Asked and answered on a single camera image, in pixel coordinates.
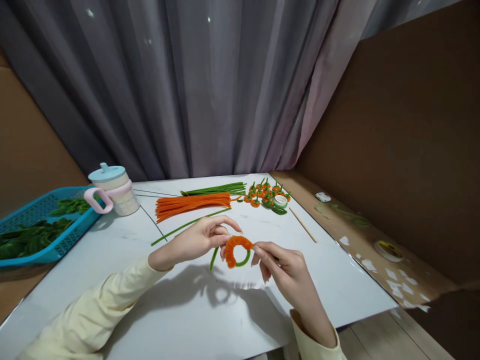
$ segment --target blue lid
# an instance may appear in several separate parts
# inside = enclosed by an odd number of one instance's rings
[[[102,162],[100,167],[100,169],[88,175],[92,183],[106,183],[125,174],[125,168],[123,166],[108,166],[106,162]]]

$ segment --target pale yellow shirt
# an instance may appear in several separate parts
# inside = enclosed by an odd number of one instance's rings
[[[122,272],[111,274],[53,319],[18,359],[103,359],[97,351],[105,345],[115,326],[134,307],[137,299],[167,273],[153,270],[147,259],[142,259]],[[292,317],[303,360],[345,358],[335,329],[337,345],[333,349],[326,348],[301,330],[299,316],[293,313]]]

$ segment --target yellow tape roll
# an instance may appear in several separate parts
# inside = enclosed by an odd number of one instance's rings
[[[394,263],[399,263],[404,259],[404,255],[400,249],[386,241],[377,241],[373,244],[373,248],[382,257]]]

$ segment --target blue basket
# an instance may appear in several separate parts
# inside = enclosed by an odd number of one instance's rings
[[[18,230],[17,225],[29,227],[40,220],[53,223],[61,218],[75,221],[70,227],[57,237],[43,250],[26,257],[0,260],[0,268],[11,266],[27,266],[32,264],[53,263],[61,259],[67,251],[82,237],[82,235],[100,217],[92,208],[84,214],[75,212],[63,216],[53,217],[49,213],[58,209],[57,201],[62,199],[83,199],[84,192],[91,186],[61,187],[50,191],[38,199],[25,205],[9,216],[0,220],[0,234]]]

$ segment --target paper scrap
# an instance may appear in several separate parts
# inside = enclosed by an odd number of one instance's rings
[[[400,298],[400,299],[403,299],[404,298],[404,295],[402,294],[402,292],[400,291],[399,288],[395,288],[392,290],[391,292],[392,295],[396,296],[397,298]]]
[[[398,281],[397,274],[395,274],[395,271],[391,271],[387,268],[385,268],[385,270],[386,270],[386,273],[388,274],[389,277],[391,277],[395,281]]]
[[[403,298],[404,298],[404,295],[403,295],[402,292],[400,291],[400,288],[402,287],[402,285],[400,285],[399,283],[390,281],[390,280],[387,280],[386,282],[387,282],[388,285],[390,286],[392,295],[394,295],[394,296],[396,296],[396,297],[398,297],[398,298],[400,298],[400,299],[403,299]]]
[[[362,265],[367,268],[367,270],[370,270],[371,272],[377,273],[377,269],[375,266],[372,264],[372,262],[369,259],[365,259],[361,261]]]
[[[340,240],[338,240],[338,241],[341,242],[343,245],[347,245],[347,246],[350,245],[350,243],[349,243],[349,238],[346,237],[346,236],[342,237],[342,238],[341,238]]]
[[[427,303],[430,302],[430,299],[428,297],[426,297],[425,295],[423,295],[422,293],[420,293],[420,297],[425,300]]]
[[[409,294],[414,294],[414,291],[406,284],[406,283],[402,283],[401,284],[401,287],[403,288],[404,291],[406,291],[407,293]]]
[[[392,309],[392,310],[390,310],[390,314],[392,314],[393,316],[399,318],[400,320],[402,319],[402,318],[400,317],[400,314],[399,314],[399,312],[398,312],[397,309]]]
[[[423,310],[426,313],[428,313],[430,310],[430,306],[427,306],[427,305],[417,305],[416,307]]]
[[[408,300],[403,300],[403,306],[409,309],[415,309],[415,305],[413,305],[411,302]]]
[[[407,277],[406,280],[412,285],[417,285],[418,284],[417,280],[415,280],[414,278]]]

